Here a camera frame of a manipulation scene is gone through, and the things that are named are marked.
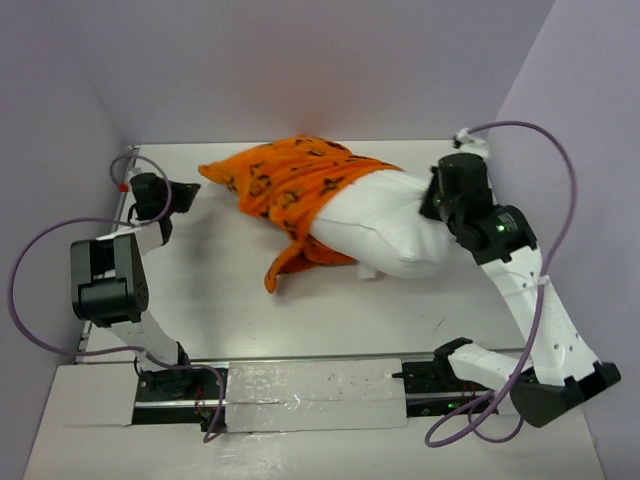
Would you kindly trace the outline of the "white pillow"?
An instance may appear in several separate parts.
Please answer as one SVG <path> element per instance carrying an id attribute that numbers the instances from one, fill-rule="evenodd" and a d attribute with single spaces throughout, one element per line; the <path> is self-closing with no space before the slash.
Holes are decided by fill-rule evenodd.
<path id="1" fill-rule="evenodd" d="M 451 240 L 443 223 L 419 213 L 428 186 L 403 171 L 367 174 L 321 209 L 310 235 L 354 259 L 361 280 L 431 276 L 445 266 Z"/>

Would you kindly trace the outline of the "orange patterned pillowcase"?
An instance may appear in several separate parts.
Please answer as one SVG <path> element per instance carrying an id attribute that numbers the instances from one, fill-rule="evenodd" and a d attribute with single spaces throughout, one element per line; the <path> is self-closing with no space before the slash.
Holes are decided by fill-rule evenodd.
<path id="1" fill-rule="evenodd" d="M 357 180 L 399 169 L 356 155 L 334 141 L 306 135 L 263 143 L 197 167 L 202 177 L 237 196 L 240 212 L 264 218 L 287 234 L 289 245 L 264 277 L 269 293 L 276 290 L 281 274 L 353 264 L 354 258 L 318 240 L 311 233 L 312 223 L 330 200 Z"/>

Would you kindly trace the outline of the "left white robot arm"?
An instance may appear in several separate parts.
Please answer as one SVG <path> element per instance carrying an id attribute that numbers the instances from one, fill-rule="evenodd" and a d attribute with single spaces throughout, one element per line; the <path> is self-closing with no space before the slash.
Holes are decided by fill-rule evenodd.
<path id="1" fill-rule="evenodd" d="M 183 347 L 149 310 L 143 257 L 169 242 L 172 216 L 189 212 L 201 185 L 139 172 L 127 186 L 134 197 L 133 223 L 71 245 L 72 308 L 79 319 L 118 337 L 147 381 L 157 378 L 171 397 L 184 398 L 194 390 L 196 375 Z"/>

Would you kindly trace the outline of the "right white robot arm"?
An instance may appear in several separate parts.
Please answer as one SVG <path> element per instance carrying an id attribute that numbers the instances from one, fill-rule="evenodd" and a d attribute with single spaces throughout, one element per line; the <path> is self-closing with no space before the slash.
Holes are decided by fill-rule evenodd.
<path id="1" fill-rule="evenodd" d="M 452 340 L 434 352 L 436 383 L 447 391 L 467 381 L 505 390 L 515 411 L 536 428 L 618 383 L 617 366 L 601 361 L 572 323 L 524 214 L 495 202 L 485 160 L 450 154 L 431 171 L 421 215 L 442 221 L 472 255 L 526 340 L 524 361 L 467 338 Z"/>

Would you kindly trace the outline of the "aluminium mounting rail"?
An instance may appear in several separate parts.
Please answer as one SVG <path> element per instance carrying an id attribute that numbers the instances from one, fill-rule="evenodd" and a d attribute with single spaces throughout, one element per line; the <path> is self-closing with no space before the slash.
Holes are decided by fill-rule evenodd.
<path id="1" fill-rule="evenodd" d="M 96 357 L 87 357 L 80 363 L 120 364 L 130 363 L 134 360 L 134 354 L 130 351 L 119 351 L 123 347 L 122 342 L 102 329 L 86 324 L 83 327 L 79 342 L 81 351 L 88 353 L 93 350 L 116 349 L 116 352 L 106 353 Z M 307 355 L 253 355 L 253 356 L 229 356 L 229 355 L 196 355 L 189 353 L 189 358 L 195 362 L 208 363 L 213 366 L 225 367 L 232 362 L 294 362 L 294 361 L 340 361 L 340 360 L 370 360 L 398 358 L 402 362 L 418 362 L 431 360 L 434 353 L 427 352 L 377 352 L 364 354 L 307 354 Z"/>

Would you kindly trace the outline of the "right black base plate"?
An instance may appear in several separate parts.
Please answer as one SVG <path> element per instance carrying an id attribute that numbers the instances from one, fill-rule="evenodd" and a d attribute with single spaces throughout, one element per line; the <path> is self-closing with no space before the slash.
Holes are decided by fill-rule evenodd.
<path id="1" fill-rule="evenodd" d="M 402 361 L 392 377 L 403 382 L 408 418 L 444 416 L 488 391 L 457 379 L 438 360 Z"/>

